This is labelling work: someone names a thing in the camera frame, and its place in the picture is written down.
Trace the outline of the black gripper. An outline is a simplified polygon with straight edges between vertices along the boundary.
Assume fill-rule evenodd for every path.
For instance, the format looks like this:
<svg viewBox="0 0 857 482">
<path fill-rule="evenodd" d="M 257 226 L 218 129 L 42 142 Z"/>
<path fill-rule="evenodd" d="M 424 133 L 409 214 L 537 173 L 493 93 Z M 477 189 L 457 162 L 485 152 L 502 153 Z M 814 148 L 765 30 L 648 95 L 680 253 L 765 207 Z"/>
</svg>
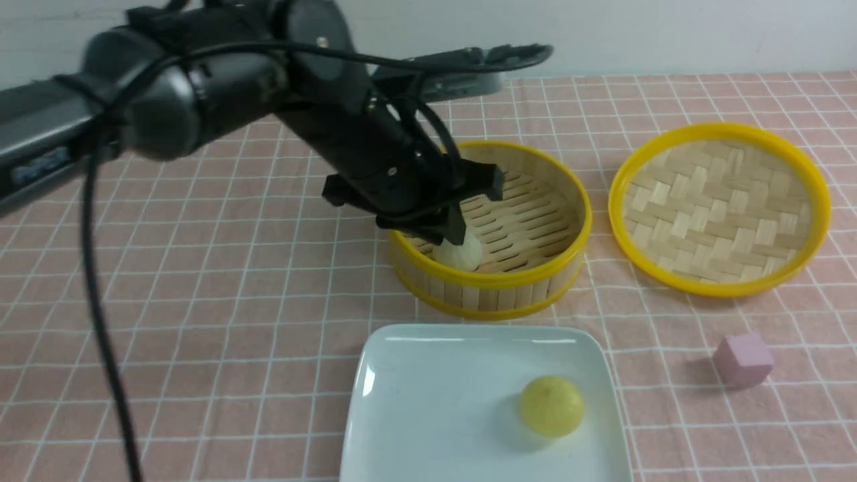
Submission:
<svg viewBox="0 0 857 482">
<path fill-rule="evenodd" d="M 356 115 L 337 116 L 321 140 L 336 171 L 323 196 L 374 214 L 397 231 L 435 243 L 439 232 L 461 246 L 467 235 L 461 202 L 503 196 L 503 173 L 466 159 L 435 111 L 420 100 L 371 100 Z"/>
</svg>

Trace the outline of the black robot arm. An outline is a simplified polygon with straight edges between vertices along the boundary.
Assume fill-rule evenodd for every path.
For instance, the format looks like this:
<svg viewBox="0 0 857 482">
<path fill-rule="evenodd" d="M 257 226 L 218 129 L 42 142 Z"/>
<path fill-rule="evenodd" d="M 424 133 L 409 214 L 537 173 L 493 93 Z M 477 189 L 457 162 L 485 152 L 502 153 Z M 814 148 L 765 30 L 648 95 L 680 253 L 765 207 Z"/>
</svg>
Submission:
<svg viewBox="0 0 857 482">
<path fill-rule="evenodd" d="M 333 1 L 208 1 L 142 7 L 94 36 L 79 70 L 2 91 L 2 214 L 58 189 L 94 159 L 132 151 L 174 161 L 273 115 L 335 171 L 323 197 L 379 228 L 463 243 L 461 204 L 502 198 L 495 165 L 442 149 L 407 86 L 378 82 Z"/>
</svg>

